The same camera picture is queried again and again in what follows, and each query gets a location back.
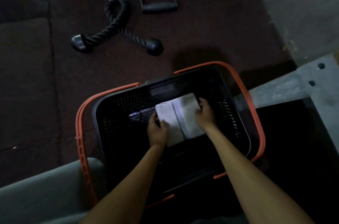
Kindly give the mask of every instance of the wall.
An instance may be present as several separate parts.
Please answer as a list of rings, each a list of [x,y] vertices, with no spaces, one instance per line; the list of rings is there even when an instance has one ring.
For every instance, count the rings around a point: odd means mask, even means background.
[[[297,65],[339,48],[339,0],[263,0]]]

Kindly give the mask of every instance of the forearm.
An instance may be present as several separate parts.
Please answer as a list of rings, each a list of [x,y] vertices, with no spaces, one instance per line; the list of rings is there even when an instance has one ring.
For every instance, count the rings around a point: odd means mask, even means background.
[[[162,153],[162,147],[152,146],[130,174],[80,223],[139,223]]]
[[[257,169],[218,130],[206,131],[251,224],[313,223],[301,207]]]

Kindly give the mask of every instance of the bolt hole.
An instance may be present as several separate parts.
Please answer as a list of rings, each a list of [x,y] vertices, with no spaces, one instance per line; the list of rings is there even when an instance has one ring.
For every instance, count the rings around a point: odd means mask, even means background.
[[[308,82],[308,84],[311,86],[311,87],[314,87],[316,85],[315,81],[314,80],[310,80]]]
[[[324,69],[325,68],[325,64],[324,63],[319,63],[318,64],[318,69]]]

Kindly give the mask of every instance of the black basket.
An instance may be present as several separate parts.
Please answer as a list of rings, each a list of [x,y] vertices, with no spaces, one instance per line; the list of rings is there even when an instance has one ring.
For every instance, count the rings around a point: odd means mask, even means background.
[[[195,69],[107,95],[95,104],[93,119],[105,155],[108,191],[128,175],[149,149],[146,128],[155,105],[188,93],[207,99],[224,135],[248,158],[255,155],[258,143],[248,136],[219,72],[210,67]],[[157,167],[148,202],[224,171],[206,135],[167,147]]]

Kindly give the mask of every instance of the hand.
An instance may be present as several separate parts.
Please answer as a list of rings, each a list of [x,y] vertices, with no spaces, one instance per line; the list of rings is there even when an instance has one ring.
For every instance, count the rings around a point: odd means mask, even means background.
[[[199,97],[200,106],[202,107],[202,111],[197,109],[195,111],[195,121],[205,132],[208,129],[216,127],[215,117],[212,108],[206,99]]]
[[[155,117],[155,115],[156,112],[152,113],[147,127],[147,134],[150,140],[150,146],[152,147],[154,145],[159,145],[164,149],[167,144],[168,138],[168,123],[162,120],[159,127],[155,123],[157,120],[159,120],[157,117]]]

